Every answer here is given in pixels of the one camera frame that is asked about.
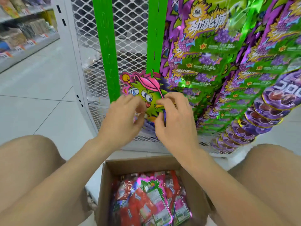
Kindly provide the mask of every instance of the grout line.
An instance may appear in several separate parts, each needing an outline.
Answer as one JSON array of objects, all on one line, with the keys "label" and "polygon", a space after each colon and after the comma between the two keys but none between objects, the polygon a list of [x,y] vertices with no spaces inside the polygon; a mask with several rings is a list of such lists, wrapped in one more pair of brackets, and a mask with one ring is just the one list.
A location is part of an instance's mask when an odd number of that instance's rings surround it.
[{"label": "grout line", "polygon": [[46,119],[42,122],[42,124],[47,120],[47,118],[50,116],[50,114],[51,113],[49,113],[49,115],[46,117]]},{"label": "grout line", "polygon": [[[29,97],[10,96],[10,95],[0,95],[0,96],[13,97],[13,98],[29,98]],[[54,100],[54,99],[45,99],[45,98],[30,98],[30,99],[48,100],[48,101],[57,101],[57,102],[73,102],[73,101],[63,101],[63,100]]]},{"label": "grout line", "polygon": [[[72,87],[73,87],[73,86],[72,86]],[[71,88],[72,88],[72,87],[71,87]],[[71,90],[71,88],[68,90],[67,93],[69,93],[69,91]],[[65,94],[65,96],[67,95],[67,93]],[[62,100],[64,99],[65,96],[63,96]]]}]

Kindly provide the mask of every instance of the leg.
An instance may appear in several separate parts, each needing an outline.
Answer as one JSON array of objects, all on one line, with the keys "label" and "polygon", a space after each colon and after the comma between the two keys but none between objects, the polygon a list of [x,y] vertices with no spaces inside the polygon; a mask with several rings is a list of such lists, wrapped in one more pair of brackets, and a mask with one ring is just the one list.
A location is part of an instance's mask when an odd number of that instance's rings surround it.
[{"label": "leg", "polygon": [[[301,157],[288,149],[260,144],[229,173],[293,225],[301,222]],[[218,214],[213,220],[224,225]]]},{"label": "leg", "polygon": [[[31,135],[16,138],[0,146],[0,212],[32,190],[65,163],[48,138]],[[84,192],[78,198],[70,216],[62,219],[62,225],[78,225],[85,220],[87,202]]]}]

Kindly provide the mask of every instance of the green cartoon monster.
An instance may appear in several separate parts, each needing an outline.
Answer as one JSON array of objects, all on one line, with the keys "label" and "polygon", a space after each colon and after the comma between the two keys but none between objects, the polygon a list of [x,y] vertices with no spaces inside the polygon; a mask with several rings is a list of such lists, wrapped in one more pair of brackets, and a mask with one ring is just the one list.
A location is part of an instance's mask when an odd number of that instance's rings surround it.
[{"label": "green cartoon monster", "polygon": [[139,95],[146,105],[146,114],[149,121],[154,121],[160,112],[163,112],[164,107],[157,105],[156,101],[163,98],[163,95],[167,94],[167,91],[160,87],[164,84],[159,83],[161,79],[159,75],[154,72],[154,77],[151,75],[145,75],[145,72],[141,74],[134,72],[132,75],[124,73],[122,75],[122,81],[127,84],[123,88],[125,94],[132,94],[134,96]]}]

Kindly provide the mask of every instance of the cartoon eye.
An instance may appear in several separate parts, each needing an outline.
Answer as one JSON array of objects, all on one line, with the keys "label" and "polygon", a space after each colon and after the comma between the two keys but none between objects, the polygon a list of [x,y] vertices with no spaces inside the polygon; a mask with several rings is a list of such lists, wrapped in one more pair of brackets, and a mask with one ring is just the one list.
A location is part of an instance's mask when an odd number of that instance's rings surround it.
[{"label": "cartoon eye", "polygon": [[152,102],[153,96],[152,96],[151,94],[147,94],[147,95],[145,96],[145,100],[146,100],[147,102]]},{"label": "cartoon eye", "polygon": [[142,95],[142,97],[146,97],[146,95],[147,95],[148,93],[145,91],[145,90],[143,90],[143,91],[141,91],[141,95]]},{"label": "cartoon eye", "polygon": [[139,90],[137,88],[132,88],[129,90],[129,94],[136,96],[139,94]]}]

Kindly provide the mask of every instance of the green plastic strip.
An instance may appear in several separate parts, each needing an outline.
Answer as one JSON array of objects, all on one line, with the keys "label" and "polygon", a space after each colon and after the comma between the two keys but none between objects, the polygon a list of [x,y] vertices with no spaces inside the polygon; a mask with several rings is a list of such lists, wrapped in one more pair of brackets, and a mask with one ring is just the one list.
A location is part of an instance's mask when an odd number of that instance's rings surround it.
[{"label": "green plastic strip", "polygon": [[148,0],[148,53],[146,73],[160,71],[168,0]]},{"label": "green plastic strip", "polygon": [[110,102],[120,96],[112,0],[92,0]]}]

